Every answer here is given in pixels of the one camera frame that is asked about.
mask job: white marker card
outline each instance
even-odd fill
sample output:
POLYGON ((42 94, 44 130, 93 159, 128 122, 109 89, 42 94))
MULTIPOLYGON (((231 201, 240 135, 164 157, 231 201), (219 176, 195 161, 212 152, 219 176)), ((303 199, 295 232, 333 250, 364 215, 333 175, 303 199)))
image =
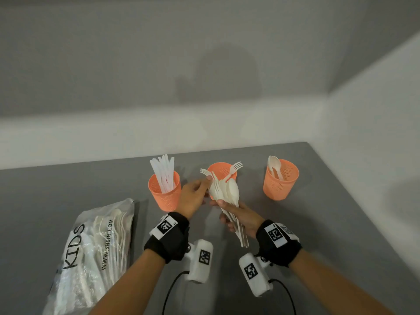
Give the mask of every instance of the white marker card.
POLYGON ((290 229, 288 228, 288 227, 286 227, 284 224, 281 224, 281 223, 276 223, 284 232, 286 232, 286 234, 289 236, 289 238, 291 239, 291 240, 297 240, 298 242, 300 242, 299 241, 299 238, 292 232, 292 231, 290 231, 290 229))
POLYGON ((274 245, 279 248, 287 243, 287 239, 281 234, 279 227, 272 223, 269 226, 264 228, 265 232, 267 232, 268 236, 273 241, 274 245))
POLYGON ((170 215, 166 215, 163 219, 160 220, 159 224, 150 231, 150 235, 155 236, 158 240, 160 240, 171 228, 176 226, 178 222, 171 217, 170 215))

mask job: person's left hand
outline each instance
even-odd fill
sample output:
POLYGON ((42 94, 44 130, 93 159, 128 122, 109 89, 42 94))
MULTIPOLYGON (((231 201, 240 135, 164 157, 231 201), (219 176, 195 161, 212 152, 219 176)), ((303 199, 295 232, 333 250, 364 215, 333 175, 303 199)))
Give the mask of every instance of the person's left hand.
POLYGON ((205 203, 204 197, 208 196, 207 190, 211 182, 212 178, 208 176, 184 185, 175 212, 181 213, 190 220, 198 208, 205 203))

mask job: hand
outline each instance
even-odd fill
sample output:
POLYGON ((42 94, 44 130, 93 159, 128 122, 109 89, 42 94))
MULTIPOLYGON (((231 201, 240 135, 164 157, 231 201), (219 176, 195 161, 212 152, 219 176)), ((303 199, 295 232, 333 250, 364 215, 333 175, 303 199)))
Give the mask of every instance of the hand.
POLYGON ((204 197, 208 196, 207 190, 211 182, 212 178, 208 176, 184 185, 175 211, 190 220, 198 208, 205 203, 204 197))
MULTIPOLYGON (((247 234, 252 238, 255 238, 258 228, 265 221, 263 217, 255 211, 252 211, 242 201, 239 201, 239 208, 223 200, 212 200, 210 201, 210 205, 219 206, 227 212, 233 213, 239 222, 244 225, 247 234)), ((234 222, 231 222, 224 213, 220 214, 220 221, 229 227, 230 232, 235 232, 234 222)))

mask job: black cable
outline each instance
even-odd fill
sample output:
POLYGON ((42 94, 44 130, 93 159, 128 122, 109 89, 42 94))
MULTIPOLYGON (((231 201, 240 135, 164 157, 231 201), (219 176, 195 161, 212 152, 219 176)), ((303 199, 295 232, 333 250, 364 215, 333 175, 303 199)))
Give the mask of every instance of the black cable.
POLYGON ((171 290, 172 290, 173 286, 175 285, 176 280, 179 279, 180 276, 183 275, 183 274, 189 274, 189 271, 183 271, 183 272, 181 272, 180 274, 178 274, 176 276, 175 280, 172 282, 172 285, 169 288, 168 294, 166 294, 165 303, 163 303, 162 315, 165 314, 166 302, 168 301, 169 294, 171 293, 171 290))
POLYGON ((284 289, 286 290, 287 294, 289 294, 290 301, 291 301, 291 306, 293 306, 293 313, 294 313, 294 315, 296 315, 296 308, 294 307, 293 298, 291 298, 290 292, 289 292, 289 290, 287 289, 286 285, 284 285, 284 284, 283 284, 283 282, 281 282, 281 281, 279 281, 279 280, 277 280, 277 279, 275 279, 275 278, 271 278, 268 282, 269 282, 269 283, 272 283, 272 282, 279 282, 281 285, 283 285, 283 287, 284 287, 284 289))

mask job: bag of cutlery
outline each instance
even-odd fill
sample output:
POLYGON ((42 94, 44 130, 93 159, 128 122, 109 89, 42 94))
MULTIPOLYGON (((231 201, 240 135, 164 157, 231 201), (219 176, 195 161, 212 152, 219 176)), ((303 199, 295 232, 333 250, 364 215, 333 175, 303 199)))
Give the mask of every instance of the bag of cutlery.
POLYGON ((43 315, 87 314, 129 264, 134 201, 82 212, 68 236, 43 315))

